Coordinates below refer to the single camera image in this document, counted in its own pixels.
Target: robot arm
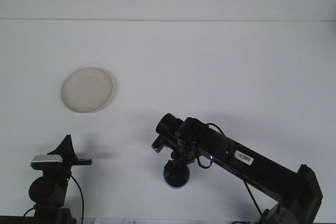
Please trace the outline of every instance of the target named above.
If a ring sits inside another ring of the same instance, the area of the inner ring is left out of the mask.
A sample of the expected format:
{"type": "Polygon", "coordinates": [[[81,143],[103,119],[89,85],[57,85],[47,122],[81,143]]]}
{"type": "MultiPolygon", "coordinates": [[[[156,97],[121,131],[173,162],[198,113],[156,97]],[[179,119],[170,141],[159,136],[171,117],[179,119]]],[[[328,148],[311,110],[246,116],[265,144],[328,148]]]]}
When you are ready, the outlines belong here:
{"type": "Polygon", "coordinates": [[[313,223],[323,195],[307,165],[295,173],[194,118],[182,121],[167,114],[156,132],[159,137],[152,148],[157,153],[165,146],[173,150],[164,168],[170,185],[184,185],[189,178],[187,165],[204,156],[279,202],[271,211],[265,210],[260,224],[313,223]]]}

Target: black cable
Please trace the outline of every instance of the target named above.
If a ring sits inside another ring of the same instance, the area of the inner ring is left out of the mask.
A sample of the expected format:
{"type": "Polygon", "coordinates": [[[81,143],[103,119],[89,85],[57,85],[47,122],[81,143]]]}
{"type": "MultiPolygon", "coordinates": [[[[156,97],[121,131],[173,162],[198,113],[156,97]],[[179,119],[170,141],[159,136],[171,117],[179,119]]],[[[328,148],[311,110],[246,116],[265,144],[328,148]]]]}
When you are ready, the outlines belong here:
{"type": "Polygon", "coordinates": [[[34,210],[34,207],[32,207],[32,208],[30,208],[29,210],[27,210],[27,211],[25,212],[25,214],[23,215],[23,217],[26,217],[27,213],[29,213],[29,212],[32,211],[32,210],[34,210]]]}
{"type": "Polygon", "coordinates": [[[84,197],[83,197],[83,192],[82,192],[82,189],[80,188],[77,180],[75,180],[75,178],[70,175],[70,177],[75,181],[76,185],[78,186],[78,189],[80,191],[80,197],[82,198],[82,217],[81,217],[81,224],[83,224],[83,220],[84,220],[84,197]]]}
{"type": "MultiPolygon", "coordinates": [[[[221,128],[219,128],[216,124],[214,124],[214,123],[206,123],[206,125],[212,125],[212,126],[216,127],[216,128],[219,130],[219,132],[221,132],[221,133],[225,136],[225,134],[223,133],[223,131],[221,130],[221,128]]],[[[254,205],[256,206],[258,212],[259,212],[260,215],[262,216],[263,213],[261,212],[261,210],[260,210],[260,208],[259,208],[259,206],[258,206],[258,204],[257,204],[257,202],[256,202],[256,200],[255,200],[255,198],[254,198],[254,196],[253,196],[253,194],[252,194],[250,188],[248,187],[248,184],[247,184],[247,182],[246,182],[245,177],[243,176],[243,173],[242,173],[241,171],[239,171],[239,174],[240,174],[240,177],[242,178],[242,180],[243,180],[243,182],[244,182],[244,184],[245,184],[245,186],[246,186],[246,189],[247,189],[248,193],[249,193],[250,196],[251,196],[251,199],[253,200],[254,205]]]]}
{"type": "Polygon", "coordinates": [[[245,186],[246,186],[246,189],[247,189],[248,193],[249,193],[250,196],[251,196],[251,199],[253,200],[254,205],[255,205],[256,208],[258,209],[258,212],[260,213],[260,216],[262,216],[263,213],[261,212],[261,210],[260,210],[260,208],[259,208],[259,206],[258,206],[258,204],[257,204],[257,202],[256,202],[256,199],[253,197],[253,194],[252,194],[250,188],[248,187],[248,184],[246,183],[245,177],[243,176],[243,174],[242,174],[240,171],[239,171],[239,174],[240,174],[240,176],[241,176],[241,178],[242,178],[242,180],[243,180],[243,182],[244,182],[244,184],[245,184],[245,186]]]}
{"type": "Polygon", "coordinates": [[[219,132],[221,132],[221,133],[225,136],[224,132],[223,132],[223,131],[221,130],[221,128],[218,127],[216,124],[214,124],[214,123],[206,123],[206,125],[211,125],[211,126],[213,126],[213,127],[216,127],[216,128],[219,130],[219,132]]]}

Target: barcode label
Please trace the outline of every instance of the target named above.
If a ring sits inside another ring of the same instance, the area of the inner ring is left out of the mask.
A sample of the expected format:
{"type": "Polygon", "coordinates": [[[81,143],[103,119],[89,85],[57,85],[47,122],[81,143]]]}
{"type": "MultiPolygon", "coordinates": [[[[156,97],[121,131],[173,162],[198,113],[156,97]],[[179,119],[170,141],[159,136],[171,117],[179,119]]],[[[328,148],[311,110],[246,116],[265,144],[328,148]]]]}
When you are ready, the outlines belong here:
{"type": "Polygon", "coordinates": [[[253,162],[253,158],[250,156],[247,156],[246,154],[240,152],[240,151],[236,151],[235,152],[235,158],[244,162],[245,164],[251,165],[253,162]]]}

